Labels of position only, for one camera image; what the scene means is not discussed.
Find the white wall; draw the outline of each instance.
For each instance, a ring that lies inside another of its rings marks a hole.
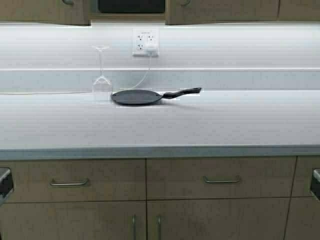
[[[160,56],[152,59],[146,88],[183,82],[214,89],[320,89],[319,23],[96,22],[0,24],[0,91],[90,89],[98,74],[96,45],[110,46],[104,66],[116,86],[129,87],[148,67],[147,58],[132,56],[133,28],[159,28]]]

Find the wine glass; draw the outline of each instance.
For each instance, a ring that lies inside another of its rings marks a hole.
[[[109,101],[112,95],[112,82],[104,75],[103,54],[109,49],[108,46],[93,46],[99,54],[100,76],[95,79],[92,85],[94,100],[98,102]]]

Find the black frying pan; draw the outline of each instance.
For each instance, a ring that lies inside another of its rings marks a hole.
[[[112,100],[121,105],[150,105],[160,99],[174,99],[186,94],[198,94],[201,88],[190,88],[178,92],[166,92],[160,95],[148,90],[125,90],[119,91],[111,96]]]

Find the outlet cover plate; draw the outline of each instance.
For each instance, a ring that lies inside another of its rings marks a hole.
[[[156,45],[157,52],[152,54],[153,57],[159,55],[159,29],[157,28],[134,28],[132,33],[132,55],[133,56],[149,56],[145,46],[152,41]]]

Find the electrical outlet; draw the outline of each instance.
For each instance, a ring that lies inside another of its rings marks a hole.
[[[132,55],[133,56],[149,56],[150,52],[146,46],[152,45],[156,51],[152,52],[152,56],[159,55],[159,30],[154,29],[133,29],[132,35]]]
[[[136,50],[141,52],[144,50],[144,45],[142,43],[139,43],[137,46],[136,46]]]

